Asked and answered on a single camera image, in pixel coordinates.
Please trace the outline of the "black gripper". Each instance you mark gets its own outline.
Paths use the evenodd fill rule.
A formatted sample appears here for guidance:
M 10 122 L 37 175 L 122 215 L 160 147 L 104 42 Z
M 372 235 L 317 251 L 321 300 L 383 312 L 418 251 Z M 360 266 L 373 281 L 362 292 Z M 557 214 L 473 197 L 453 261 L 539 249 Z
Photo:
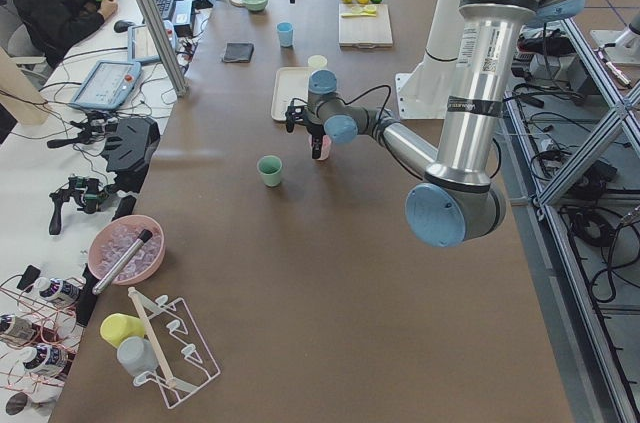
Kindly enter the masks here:
M 300 98 L 292 98 L 285 111 L 285 128 L 287 133 L 292 133 L 295 125 L 304 126 L 310 136 L 312 158 L 320 159 L 323 148 L 324 127 L 321 123 L 311 121 L 311 115 L 307 110 L 307 103 Z

